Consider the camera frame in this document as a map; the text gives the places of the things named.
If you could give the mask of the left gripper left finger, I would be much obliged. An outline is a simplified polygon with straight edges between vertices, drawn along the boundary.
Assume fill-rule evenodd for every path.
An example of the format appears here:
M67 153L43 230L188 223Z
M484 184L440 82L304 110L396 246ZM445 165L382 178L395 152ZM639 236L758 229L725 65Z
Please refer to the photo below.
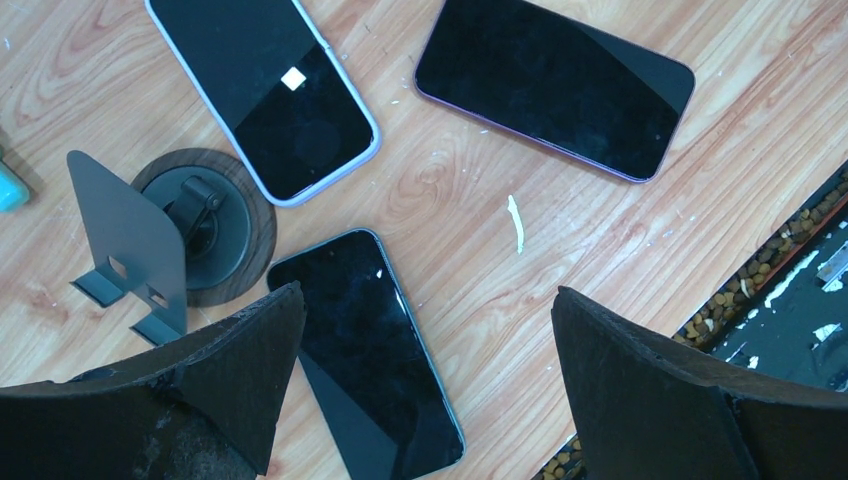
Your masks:
M306 319L298 283L178 340L1 391L5 479L267 473Z

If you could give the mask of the phone with lavender case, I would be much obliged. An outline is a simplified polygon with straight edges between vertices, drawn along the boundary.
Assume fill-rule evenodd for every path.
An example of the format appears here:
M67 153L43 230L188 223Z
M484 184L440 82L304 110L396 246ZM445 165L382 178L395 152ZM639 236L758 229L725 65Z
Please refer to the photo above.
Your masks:
M145 6L272 204L300 205L379 151L374 115L300 2Z

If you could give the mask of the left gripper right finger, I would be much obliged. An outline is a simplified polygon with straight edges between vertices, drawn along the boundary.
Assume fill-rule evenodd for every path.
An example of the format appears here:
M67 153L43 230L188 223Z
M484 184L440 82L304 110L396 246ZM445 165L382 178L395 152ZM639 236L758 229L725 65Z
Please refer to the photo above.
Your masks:
M592 479L843 479L847 397L718 360L560 287L552 328Z

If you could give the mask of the phone with pink-edged black case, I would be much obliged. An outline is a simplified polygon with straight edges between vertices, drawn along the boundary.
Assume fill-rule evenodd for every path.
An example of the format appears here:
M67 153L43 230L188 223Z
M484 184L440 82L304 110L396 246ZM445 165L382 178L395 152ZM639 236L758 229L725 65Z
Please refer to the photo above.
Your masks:
M657 175L696 78L685 64L528 1L443 4L425 96L620 178Z

